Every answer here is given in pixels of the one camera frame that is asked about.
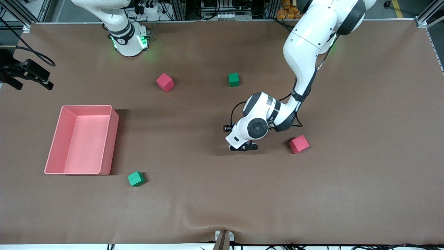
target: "table surface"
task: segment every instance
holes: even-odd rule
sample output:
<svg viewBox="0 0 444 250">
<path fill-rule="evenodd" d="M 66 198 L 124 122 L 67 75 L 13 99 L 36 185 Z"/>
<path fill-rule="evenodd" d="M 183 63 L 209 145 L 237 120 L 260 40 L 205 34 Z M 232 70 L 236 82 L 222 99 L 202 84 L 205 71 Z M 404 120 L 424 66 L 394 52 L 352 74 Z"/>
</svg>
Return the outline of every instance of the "table surface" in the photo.
<svg viewBox="0 0 444 250">
<path fill-rule="evenodd" d="M 100 25 L 34 24 L 23 37 L 56 62 L 55 86 L 0 91 L 0 243 L 205 242 L 220 229 L 250 244 L 444 243 L 444 76 L 414 21 L 341 37 L 304 127 L 228 150 L 234 105 L 290 91 L 287 35 L 274 22 L 158 24 L 149 51 L 126 58 Z M 120 116 L 111 175 L 45 175 L 61 106 L 103 104 Z M 301 134 L 311 147 L 292 154 Z M 131 187 L 135 171 L 148 183 Z"/>
</svg>

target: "cube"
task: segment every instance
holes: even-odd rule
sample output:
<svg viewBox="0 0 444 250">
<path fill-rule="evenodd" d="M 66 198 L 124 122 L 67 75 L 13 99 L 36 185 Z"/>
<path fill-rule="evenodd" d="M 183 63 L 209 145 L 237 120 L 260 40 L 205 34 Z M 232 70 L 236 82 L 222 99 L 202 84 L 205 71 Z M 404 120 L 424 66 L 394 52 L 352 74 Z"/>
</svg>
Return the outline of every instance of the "cube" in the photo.
<svg viewBox="0 0 444 250">
<path fill-rule="evenodd" d="M 300 153 L 310 147 L 310 144 L 308 144 L 305 136 L 301 135 L 291 140 L 290 147 L 294 153 Z"/>
<path fill-rule="evenodd" d="M 128 175 L 128 180 L 130 181 L 130 185 L 133 187 L 137 187 L 145 183 L 145 178 L 143 178 L 143 174 L 139 171 Z"/>
<path fill-rule="evenodd" d="M 159 78 L 156 80 L 157 85 L 161 89 L 163 89 L 165 92 L 170 91 L 174 87 L 174 82 L 171 77 L 169 77 L 167 74 L 163 73 Z"/>
<path fill-rule="evenodd" d="M 237 73 L 228 74 L 228 82 L 230 87 L 239 86 L 239 75 Z"/>
</svg>

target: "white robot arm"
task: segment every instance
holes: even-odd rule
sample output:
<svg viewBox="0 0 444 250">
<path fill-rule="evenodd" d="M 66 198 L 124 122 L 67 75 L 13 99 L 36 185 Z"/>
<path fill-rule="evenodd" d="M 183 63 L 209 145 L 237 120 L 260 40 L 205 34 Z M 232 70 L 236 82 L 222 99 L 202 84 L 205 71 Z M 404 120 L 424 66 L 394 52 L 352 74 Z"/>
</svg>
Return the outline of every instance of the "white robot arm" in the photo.
<svg viewBox="0 0 444 250">
<path fill-rule="evenodd" d="M 233 151 L 255 150 L 248 141 L 263 138 L 269 128 L 289 129 L 311 90 L 316 76 L 316 58 L 325 53 L 336 34 L 348 35 L 362 22 L 366 9 L 376 0 L 312 0 L 284 44 L 284 57 L 296 75 L 289 101 L 281 103 L 264 92 L 250 96 L 242 118 L 231 128 L 226 140 Z"/>
<path fill-rule="evenodd" d="M 136 56 L 148 48 L 147 28 L 130 22 L 124 8 L 131 0 L 72 0 L 97 18 L 111 33 L 115 48 L 124 56 Z"/>
</svg>

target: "green cube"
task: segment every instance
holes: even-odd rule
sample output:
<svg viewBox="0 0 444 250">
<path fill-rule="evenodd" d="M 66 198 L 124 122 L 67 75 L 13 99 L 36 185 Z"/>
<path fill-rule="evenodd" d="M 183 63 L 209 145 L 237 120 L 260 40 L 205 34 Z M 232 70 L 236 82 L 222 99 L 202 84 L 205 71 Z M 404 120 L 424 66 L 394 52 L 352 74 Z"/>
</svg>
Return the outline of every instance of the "green cube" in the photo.
<svg viewBox="0 0 444 250">
<path fill-rule="evenodd" d="M 136 171 L 130 175 L 128 175 L 128 180 L 130 181 L 131 186 L 137 187 L 145 183 L 145 178 L 141 172 Z"/>
<path fill-rule="evenodd" d="M 228 82 L 230 83 L 230 87 L 239 86 L 239 75 L 237 73 L 228 74 Z"/>
</svg>

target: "pink bin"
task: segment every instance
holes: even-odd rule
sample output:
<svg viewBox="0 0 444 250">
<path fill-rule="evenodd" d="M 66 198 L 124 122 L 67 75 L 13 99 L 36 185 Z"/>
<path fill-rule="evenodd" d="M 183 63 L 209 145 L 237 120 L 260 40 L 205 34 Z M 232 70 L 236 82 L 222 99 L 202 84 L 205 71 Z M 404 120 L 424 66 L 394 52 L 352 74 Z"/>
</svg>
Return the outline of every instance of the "pink bin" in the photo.
<svg viewBox="0 0 444 250">
<path fill-rule="evenodd" d="M 118 123 L 110 105 L 63 106 L 45 173 L 109 174 Z"/>
</svg>

